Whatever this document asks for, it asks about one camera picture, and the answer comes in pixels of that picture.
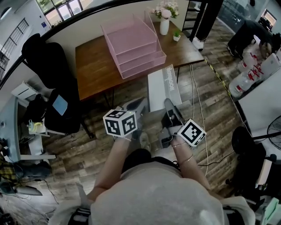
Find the flower vase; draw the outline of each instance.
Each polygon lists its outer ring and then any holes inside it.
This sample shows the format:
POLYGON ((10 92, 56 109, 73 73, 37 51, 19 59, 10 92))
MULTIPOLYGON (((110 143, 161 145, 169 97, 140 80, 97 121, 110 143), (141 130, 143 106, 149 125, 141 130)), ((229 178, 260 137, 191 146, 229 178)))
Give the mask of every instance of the flower vase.
POLYGON ((160 23, 160 34, 166 35, 169 30, 169 19, 161 18, 161 23, 160 23))

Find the potted plant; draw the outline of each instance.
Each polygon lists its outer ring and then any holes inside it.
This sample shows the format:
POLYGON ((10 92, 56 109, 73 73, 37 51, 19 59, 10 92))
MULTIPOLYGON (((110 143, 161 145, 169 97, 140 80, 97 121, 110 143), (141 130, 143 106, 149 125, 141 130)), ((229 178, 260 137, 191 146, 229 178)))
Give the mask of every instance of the potted plant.
POLYGON ((150 9, 150 12, 161 19, 160 34, 166 35, 169 30, 169 19, 177 18, 179 15, 179 6, 177 2, 160 2, 155 9, 150 9))
POLYGON ((179 41, 180 39, 180 32, 179 31, 175 31, 174 32, 174 41, 179 41))

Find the blue paper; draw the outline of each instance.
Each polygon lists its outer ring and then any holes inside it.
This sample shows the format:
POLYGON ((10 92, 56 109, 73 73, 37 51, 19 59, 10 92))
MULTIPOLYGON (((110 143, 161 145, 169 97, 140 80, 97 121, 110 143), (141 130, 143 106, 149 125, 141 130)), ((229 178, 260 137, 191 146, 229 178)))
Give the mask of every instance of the blue paper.
POLYGON ((57 99, 53 103, 53 107, 62 116, 67 109, 67 101, 65 101, 62 96, 58 95, 57 99))

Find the plaid shirt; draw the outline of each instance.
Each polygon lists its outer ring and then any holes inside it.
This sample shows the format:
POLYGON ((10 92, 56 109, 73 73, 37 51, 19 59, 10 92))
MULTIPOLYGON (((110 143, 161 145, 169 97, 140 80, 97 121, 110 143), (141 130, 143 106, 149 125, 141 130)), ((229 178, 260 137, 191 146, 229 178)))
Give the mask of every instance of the plaid shirt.
POLYGON ((0 177, 12 183, 18 182, 13 164, 8 163, 1 153, 0 153, 0 177))

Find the wooden table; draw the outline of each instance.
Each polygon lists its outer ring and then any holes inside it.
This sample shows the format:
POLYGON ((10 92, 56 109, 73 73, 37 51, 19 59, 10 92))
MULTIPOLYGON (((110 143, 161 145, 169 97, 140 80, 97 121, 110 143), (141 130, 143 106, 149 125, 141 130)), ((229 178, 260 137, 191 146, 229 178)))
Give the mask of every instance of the wooden table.
POLYGON ((86 100, 97 93, 140 76, 148 75, 171 64, 173 64, 174 68, 179 68, 204 61, 203 56, 183 33, 181 33, 181 38, 178 42, 173 40, 173 33, 178 28, 172 22, 170 22, 169 32, 165 36, 159 33, 159 22, 155 22, 154 27, 161 48, 167 55, 165 64, 126 79, 121 78, 104 36, 76 47, 76 71, 80 100, 86 100))

